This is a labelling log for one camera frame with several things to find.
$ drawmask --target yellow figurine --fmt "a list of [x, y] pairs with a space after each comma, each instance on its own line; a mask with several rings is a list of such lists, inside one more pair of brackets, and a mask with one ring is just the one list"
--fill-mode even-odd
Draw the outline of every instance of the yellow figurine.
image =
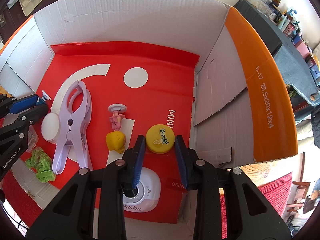
[[108, 107], [108, 111], [112, 113], [109, 120], [114, 131], [108, 133], [106, 136], [107, 146], [109, 151], [115, 150], [121, 154], [124, 152], [125, 144], [125, 134], [119, 131], [121, 128], [121, 120], [124, 118], [124, 115], [121, 113], [127, 111], [127, 107], [122, 104], [113, 104]]
[[124, 152], [125, 134], [120, 131], [113, 131], [107, 134], [106, 143], [109, 151], [115, 150], [119, 154]]

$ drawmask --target red paper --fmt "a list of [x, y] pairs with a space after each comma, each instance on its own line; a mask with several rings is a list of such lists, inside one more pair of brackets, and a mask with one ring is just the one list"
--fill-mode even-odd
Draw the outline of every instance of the red paper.
[[[182, 135], [188, 145], [191, 127], [191, 107], [194, 86], [194, 68], [199, 56], [178, 49], [140, 42], [112, 41], [83, 44], [54, 45], [55, 56], [46, 71], [38, 95], [44, 90], [54, 99], [62, 83], [76, 71], [95, 64], [110, 64], [106, 76], [91, 76], [83, 79], [92, 97], [92, 118], [87, 129], [87, 141], [93, 168], [106, 166], [108, 148], [106, 134], [112, 132], [108, 106], [127, 106], [126, 118], [134, 119], [130, 148], [139, 134], [145, 135], [155, 124], [166, 124], [169, 110], [174, 110], [173, 131]], [[124, 74], [133, 67], [142, 67], [148, 72], [147, 83], [140, 88], [124, 84]], [[41, 122], [34, 126], [39, 135], [40, 146], [53, 158], [55, 144], [41, 137]], [[22, 159], [30, 157], [24, 153]], [[125, 212], [126, 217], [139, 220], [176, 223], [181, 204], [182, 191], [167, 187], [167, 180], [180, 181], [174, 149], [163, 155], [146, 150], [143, 166], [155, 171], [161, 180], [158, 206], [150, 212]], [[61, 189], [79, 170], [78, 163], [67, 160], [65, 170], [52, 182]]]

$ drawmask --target orange cardboard edge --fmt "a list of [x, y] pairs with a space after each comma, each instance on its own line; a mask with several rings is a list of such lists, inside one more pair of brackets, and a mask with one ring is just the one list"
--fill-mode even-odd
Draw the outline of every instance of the orange cardboard edge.
[[255, 29], [234, 7], [229, 10], [225, 26], [236, 46], [248, 87], [254, 161], [296, 155], [293, 110], [276, 62]]
[[4, 51], [4, 49], [7, 47], [7, 45], [9, 44], [9, 42], [12, 40], [12, 38], [18, 33], [19, 30], [21, 30], [21, 28], [33, 17], [33, 15], [31, 15], [28, 19], [25, 20], [25, 22], [23, 24], [21, 24], [19, 26], [19, 28], [11, 35], [11, 37], [7, 40], [7, 42], [4, 44], [4, 46], [1, 48], [0, 50], [0, 55], [2, 54], [2, 52]]

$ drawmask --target white cardboard wall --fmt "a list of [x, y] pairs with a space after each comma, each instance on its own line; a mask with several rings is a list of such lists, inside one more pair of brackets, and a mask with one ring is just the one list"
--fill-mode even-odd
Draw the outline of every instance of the white cardboard wall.
[[247, 87], [236, 46], [225, 26], [197, 77], [193, 125], [215, 114]]
[[0, 72], [0, 85], [17, 99], [34, 94], [34, 91], [19, 78], [7, 63], [4, 64]]
[[[14, 73], [18, 75], [33, 91], [36, 91], [51, 60], [52, 52], [31, 18], [12, 38], [0, 56], [0, 69], [7, 63]], [[1, 85], [13, 96], [25, 96], [24, 85], [18, 82], [1, 80]]]
[[229, 8], [216, 0], [59, 0], [34, 18], [48, 46], [141, 41], [200, 55], [199, 71]]
[[231, 147], [232, 160], [225, 165], [253, 163], [253, 129], [249, 93], [244, 90], [219, 112], [197, 125], [196, 152], [220, 150]]

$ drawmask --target cardboard box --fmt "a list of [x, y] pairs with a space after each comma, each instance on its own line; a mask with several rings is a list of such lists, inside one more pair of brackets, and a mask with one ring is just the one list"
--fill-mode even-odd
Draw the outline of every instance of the cardboard box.
[[[23, 81], [0, 85], [16, 97], [32, 93], [54, 56], [51, 45], [102, 41], [139, 41], [200, 56], [189, 140], [200, 158], [232, 168], [297, 154], [292, 107], [276, 63], [240, 13], [216, 0], [59, 0], [6, 43], [0, 81], [14, 73]], [[190, 192], [179, 223], [126, 219], [127, 237], [191, 239], [195, 210]]]

